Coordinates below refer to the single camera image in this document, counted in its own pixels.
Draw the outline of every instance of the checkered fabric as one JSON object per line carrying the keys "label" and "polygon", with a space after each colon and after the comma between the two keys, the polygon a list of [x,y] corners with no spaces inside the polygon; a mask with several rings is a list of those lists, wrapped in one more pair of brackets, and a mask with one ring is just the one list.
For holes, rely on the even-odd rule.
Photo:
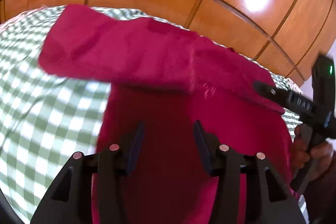
{"label": "checkered fabric", "polygon": [[[59,78],[38,67],[43,42],[64,8],[0,25],[0,188],[24,223],[68,158],[95,151],[110,92],[109,83]],[[150,17],[136,9],[93,9],[118,20]],[[271,75],[277,87],[290,89],[287,79]],[[293,135],[298,116],[286,111],[283,119]]]}

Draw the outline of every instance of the round metal pin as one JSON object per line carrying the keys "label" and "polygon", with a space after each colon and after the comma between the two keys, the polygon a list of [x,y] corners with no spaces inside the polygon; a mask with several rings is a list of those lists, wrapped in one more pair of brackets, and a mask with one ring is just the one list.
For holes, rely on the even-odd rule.
{"label": "round metal pin", "polygon": [[223,152],[227,152],[227,151],[229,151],[230,148],[226,144],[221,144],[219,146],[219,149]]}
{"label": "round metal pin", "polygon": [[120,148],[120,146],[118,144],[116,144],[116,143],[110,145],[110,150],[111,151],[117,151],[117,150],[119,150],[119,148]]}
{"label": "round metal pin", "polygon": [[78,160],[82,157],[82,153],[81,152],[76,152],[72,155],[72,157],[75,159],[75,160]]}
{"label": "round metal pin", "polygon": [[266,155],[263,152],[258,152],[257,153],[257,158],[260,160],[264,160],[266,158]]}

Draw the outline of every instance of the green and white checkered bedsheet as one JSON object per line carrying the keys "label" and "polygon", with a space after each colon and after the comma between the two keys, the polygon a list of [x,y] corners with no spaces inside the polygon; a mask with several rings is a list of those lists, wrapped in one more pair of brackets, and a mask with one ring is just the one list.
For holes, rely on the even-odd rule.
{"label": "green and white checkered bedsheet", "polygon": [[[68,158],[95,151],[110,92],[108,83],[58,78],[38,67],[41,46],[64,8],[36,11],[0,32],[0,188],[25,223]],[[136,9],[93,9],[119,20],[149,17]],[[284,77],[272,78],[290,89]],[[293,135],[298,116],[286,111],[283,118]]]}

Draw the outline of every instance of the hand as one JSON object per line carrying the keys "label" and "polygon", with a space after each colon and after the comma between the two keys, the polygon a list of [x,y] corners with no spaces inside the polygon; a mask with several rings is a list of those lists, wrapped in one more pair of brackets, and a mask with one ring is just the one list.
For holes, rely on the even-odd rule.
{"label": "hand", "polygon": [[308,145],[301,138],[301,127],[297,126],[294,130],[295,139],[292,148],[292,157],[291,157],[291,165],[292,170],[296,168],[303,168],[305,163],[309,161],[312,157],[313,159],[318,159],[319,162],[316,166],[316,170],[312,173],[310,181],[319,178],[323,175],[331,165],[332,157],[334,154],[333,147],[330,143],[323,142],[314,148],[311,149],[310,155],[305,151],[307,150]]}

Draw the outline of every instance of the red fabric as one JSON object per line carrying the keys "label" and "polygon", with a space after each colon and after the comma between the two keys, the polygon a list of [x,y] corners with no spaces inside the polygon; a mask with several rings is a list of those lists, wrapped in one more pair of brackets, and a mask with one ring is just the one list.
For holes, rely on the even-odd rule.
{"label": "red fabric", "polygon": [[[192,132],[197,119],[240,153],[264,152],[291,180],[283,108],[252,87],[254,80],[273,80],[232,49],[152,19],[115,21],[69,5],[50,30],[39,63],[49,74],[113,83],[97,151],[144,121],[136,170],[122,180],[131,224],[208,223],[217,179],[201,165]],[[238,223],[245,212],[243,176],[241,183]],[[92,212],[99,223],[95,187]]]}

